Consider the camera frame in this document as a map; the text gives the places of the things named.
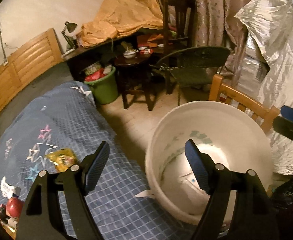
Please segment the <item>curtain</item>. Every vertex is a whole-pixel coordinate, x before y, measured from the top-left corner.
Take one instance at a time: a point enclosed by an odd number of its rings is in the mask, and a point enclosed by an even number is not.
[[[245,56],[248,30],[234,15],[251,0],[197,0],[198,46],[226,46],[232,53],[226,67],[236,86]]]

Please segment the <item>pink star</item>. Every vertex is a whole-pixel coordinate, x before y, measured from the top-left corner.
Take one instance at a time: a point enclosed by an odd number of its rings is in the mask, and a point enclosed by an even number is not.
[[[45,139],[45,137],[50,132],[51,132],[51,129],[49,129],[49,125],[47,124],[44,129],[40,129],[40,135],[39,135],[38,139]]]

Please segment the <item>blue bedspread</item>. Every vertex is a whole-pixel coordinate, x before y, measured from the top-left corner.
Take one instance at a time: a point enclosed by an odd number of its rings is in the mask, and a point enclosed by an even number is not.
[[[105,239],[188,239],[195,227],[175,220],[159,204],[136,194],[148,189],[141,168],[125,157],[114,132],[97,111],[87,85],[66,82],[33,100],[0,138],[0,182],[21,188],[25,200],[37,173],[54,165],[48,152],[71,148],[79,161],[95,152],[102,141],[110,157],[93,192],[85,198]],[[60,194],[67,233],[75,236],[65,198]],[[0,191],[0,204],[7,198]]]

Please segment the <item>snack wrapper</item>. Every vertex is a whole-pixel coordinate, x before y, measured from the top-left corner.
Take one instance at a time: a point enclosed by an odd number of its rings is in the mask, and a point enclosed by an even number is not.
[[[78,163],[76,155],[69,148],[49,153],[45,157],[47,157],[51,162],[53,162],[57,172],[64,172],[72,165]]]

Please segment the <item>headboard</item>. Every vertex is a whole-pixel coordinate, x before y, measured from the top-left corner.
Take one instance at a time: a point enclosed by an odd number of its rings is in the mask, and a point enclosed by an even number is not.
[[[38,35],[0,65],[0,111],[32,80],[62,62],[54,29]]]

